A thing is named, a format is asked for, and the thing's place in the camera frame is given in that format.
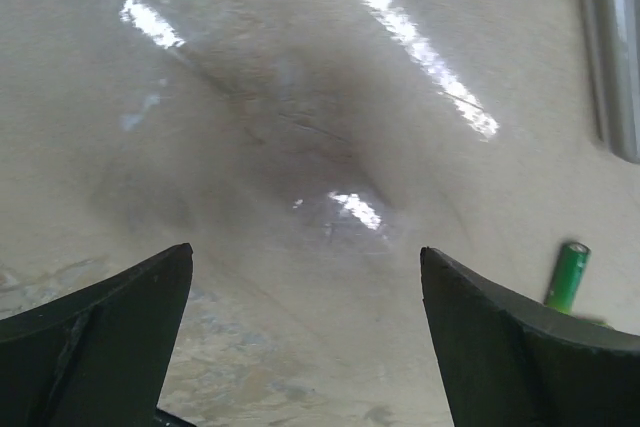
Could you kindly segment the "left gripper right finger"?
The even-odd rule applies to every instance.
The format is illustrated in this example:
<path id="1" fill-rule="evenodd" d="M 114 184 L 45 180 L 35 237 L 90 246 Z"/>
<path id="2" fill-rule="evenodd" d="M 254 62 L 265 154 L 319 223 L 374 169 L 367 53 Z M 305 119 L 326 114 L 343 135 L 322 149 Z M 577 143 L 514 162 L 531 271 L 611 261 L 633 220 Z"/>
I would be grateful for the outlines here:
<path id="1" fill-rule="evenodd" d="M 639 338 L 562 314 L 433 248 L 423 303 L 457 426 L 636 426 Z"/>

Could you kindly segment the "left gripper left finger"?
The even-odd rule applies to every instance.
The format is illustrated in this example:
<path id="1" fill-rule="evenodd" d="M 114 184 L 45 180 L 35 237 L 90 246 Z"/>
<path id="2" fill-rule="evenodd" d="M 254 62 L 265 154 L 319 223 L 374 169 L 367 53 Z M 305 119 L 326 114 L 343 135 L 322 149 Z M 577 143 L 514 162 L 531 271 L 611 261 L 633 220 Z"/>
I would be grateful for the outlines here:
<path id="1" fill-rule="evenodd" d="M 158 406 L 193 275 L 172 246 L 1 322 L 4 426 L 184 426 Z"/>

